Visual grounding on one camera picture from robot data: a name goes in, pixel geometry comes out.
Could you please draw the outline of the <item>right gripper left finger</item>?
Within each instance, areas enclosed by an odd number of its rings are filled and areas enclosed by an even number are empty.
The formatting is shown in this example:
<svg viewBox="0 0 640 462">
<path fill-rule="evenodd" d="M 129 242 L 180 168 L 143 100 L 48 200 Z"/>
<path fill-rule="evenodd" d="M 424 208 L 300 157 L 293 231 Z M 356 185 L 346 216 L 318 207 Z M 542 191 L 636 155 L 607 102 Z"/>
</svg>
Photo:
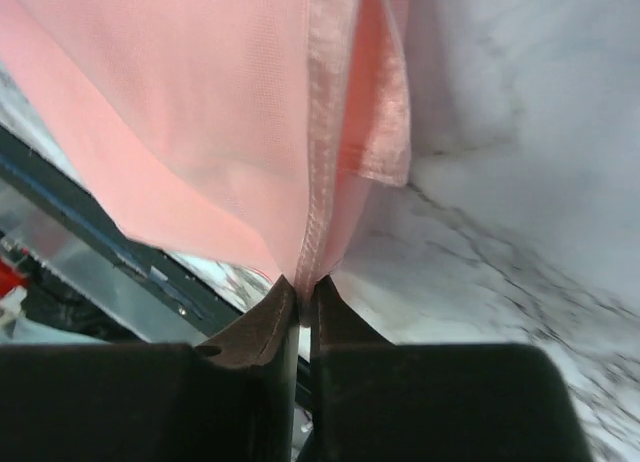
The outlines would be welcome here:
<svg viewBox="0 0 640 462">
<path fill-rule="evenodd" d="M 1 350 L 5 461 L 286 461 L 294 289 L 278 280 L 205 343 Z"/>
</svg>

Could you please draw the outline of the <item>pink cloth napkin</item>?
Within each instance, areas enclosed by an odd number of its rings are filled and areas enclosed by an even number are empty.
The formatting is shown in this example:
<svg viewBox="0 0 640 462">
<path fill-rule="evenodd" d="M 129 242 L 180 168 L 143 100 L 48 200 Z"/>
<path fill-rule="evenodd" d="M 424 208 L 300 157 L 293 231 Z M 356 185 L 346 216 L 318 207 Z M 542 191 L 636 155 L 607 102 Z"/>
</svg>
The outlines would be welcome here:
<svg viewBox="0 0 640 462">
<path fill-rule="evenodd" d="M 307 288 L 410 161 L 409 0 L 1 0 L 1 59 L 130 238 Z"/>
</svg>

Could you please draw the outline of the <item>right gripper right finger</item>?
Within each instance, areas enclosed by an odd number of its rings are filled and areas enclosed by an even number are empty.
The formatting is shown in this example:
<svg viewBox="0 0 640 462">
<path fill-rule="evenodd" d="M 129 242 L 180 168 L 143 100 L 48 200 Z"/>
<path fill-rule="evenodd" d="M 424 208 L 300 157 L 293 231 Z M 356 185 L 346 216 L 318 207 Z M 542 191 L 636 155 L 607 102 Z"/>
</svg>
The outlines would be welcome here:
<svg viewBox="0 0 640 462">
<path fill-rule="evenodd" d="M 560 371 L 520 343 L 396 345 L 330 278 L 311 302 L 304 461 L 588 461 Z"/>
</svg>

